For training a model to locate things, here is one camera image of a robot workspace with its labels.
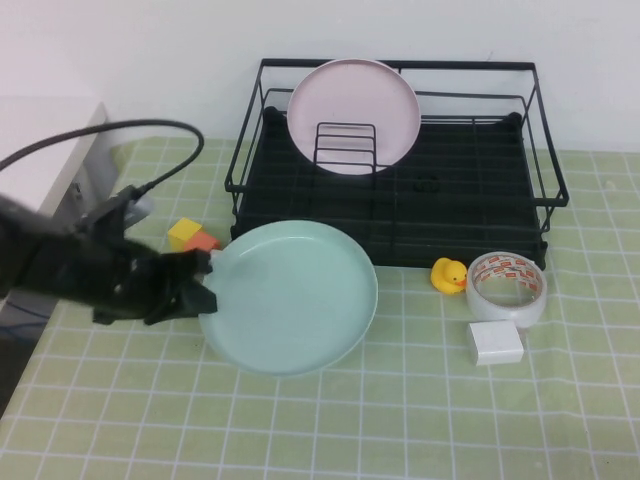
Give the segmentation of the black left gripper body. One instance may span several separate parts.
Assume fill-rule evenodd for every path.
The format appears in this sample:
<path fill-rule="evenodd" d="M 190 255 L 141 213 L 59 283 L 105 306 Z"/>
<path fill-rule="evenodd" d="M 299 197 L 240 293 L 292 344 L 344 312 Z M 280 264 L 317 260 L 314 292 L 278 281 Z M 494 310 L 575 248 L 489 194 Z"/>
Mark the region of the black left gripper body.
<path fill-rule="evenodd" d="M 159 254 L 125 235 L 121 221 L 100 221 L 63 239 L 59 296 L 94 309 L 111 323 L 145 319 L 170 301 Z"/>

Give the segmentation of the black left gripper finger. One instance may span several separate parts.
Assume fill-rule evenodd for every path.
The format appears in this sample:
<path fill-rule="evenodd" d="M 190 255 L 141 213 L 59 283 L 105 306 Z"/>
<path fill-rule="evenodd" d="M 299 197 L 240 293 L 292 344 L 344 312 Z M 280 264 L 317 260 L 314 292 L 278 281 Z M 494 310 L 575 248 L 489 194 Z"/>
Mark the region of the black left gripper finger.
<path fill-rule="evenodd" d="M 143 322 L 145 325 L 155 325 L 174 319 L 196 318 L 217 311 L 215 293 L 199 282 L 186 282 L 167 290 L 157 305 L 144 317 Z"/>
<path fill-rule="evenodd" d="M 182 283 L 211 272 L 209 252 L 192 249 L 162 254 L 162 278 L 168 283 Z"/>

